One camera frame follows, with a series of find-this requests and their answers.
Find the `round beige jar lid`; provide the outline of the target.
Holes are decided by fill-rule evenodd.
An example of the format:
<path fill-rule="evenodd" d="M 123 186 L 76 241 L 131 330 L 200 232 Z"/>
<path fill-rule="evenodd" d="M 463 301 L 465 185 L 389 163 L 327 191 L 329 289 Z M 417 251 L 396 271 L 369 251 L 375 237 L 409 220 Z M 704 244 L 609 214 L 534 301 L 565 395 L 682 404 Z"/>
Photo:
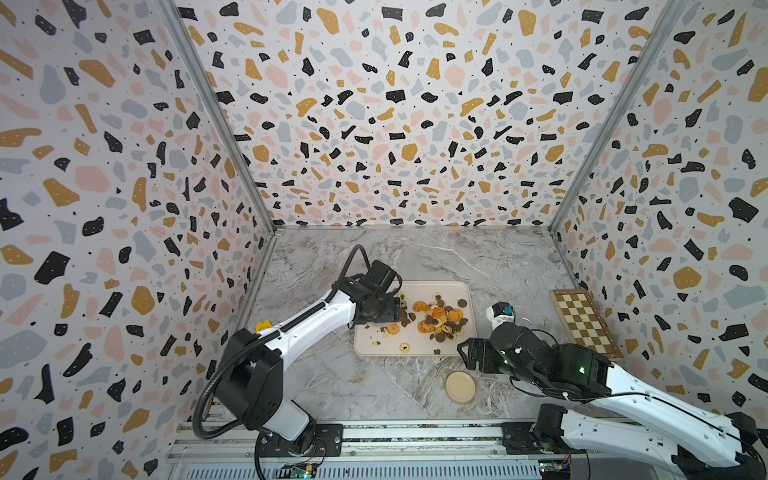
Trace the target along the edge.
<path fill-rule="evenodd" d="M 450 373 L 445 379 L 444 388 L 447 397 L 456 404 L 470 403 L 477 391 L 473 378 L 462 371 Z"/>

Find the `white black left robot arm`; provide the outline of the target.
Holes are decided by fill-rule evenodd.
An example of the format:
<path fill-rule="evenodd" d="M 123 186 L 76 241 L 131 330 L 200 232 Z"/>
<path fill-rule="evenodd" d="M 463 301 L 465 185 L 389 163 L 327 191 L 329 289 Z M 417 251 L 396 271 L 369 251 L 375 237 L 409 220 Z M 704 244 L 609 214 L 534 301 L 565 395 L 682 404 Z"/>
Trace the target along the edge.
<path fill-rule="evenodd" d="M 193 415 L 200 439 L 216 438 L 242 426 L 271 433 L 304 450 L 315 419 L 284 394 L 287 369 L 306 350 L 342 326 L 392 324 L 401 313 L 402 277 L 379 260 L 349 276 L 347 267 L 330 290 L 296 315 L 258 333 L 237 331 L 228 341 L 217 369 L 204 387 Z M 202 427 L 202 411 L 218 400 L 234 420 L 217 430 Z"/>

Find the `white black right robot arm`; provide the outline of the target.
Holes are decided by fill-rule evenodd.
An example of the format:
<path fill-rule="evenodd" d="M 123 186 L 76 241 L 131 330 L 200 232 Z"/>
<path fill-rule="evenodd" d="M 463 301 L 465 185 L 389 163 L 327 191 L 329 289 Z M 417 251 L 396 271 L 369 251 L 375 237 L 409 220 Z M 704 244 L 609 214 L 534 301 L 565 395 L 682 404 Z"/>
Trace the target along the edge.
<path fill-rule="evenodd" d="M 542 399 L 527 440 L 508 440 L 509 452 L 599 451 L 685 479 L 767 476 L 752 417 L 696 408 L 584 346 L 549 344 L 534 329 L 503 322 L 457 351 L 468 369 L 503 375 L 514 388 L 527 384 Z"/>

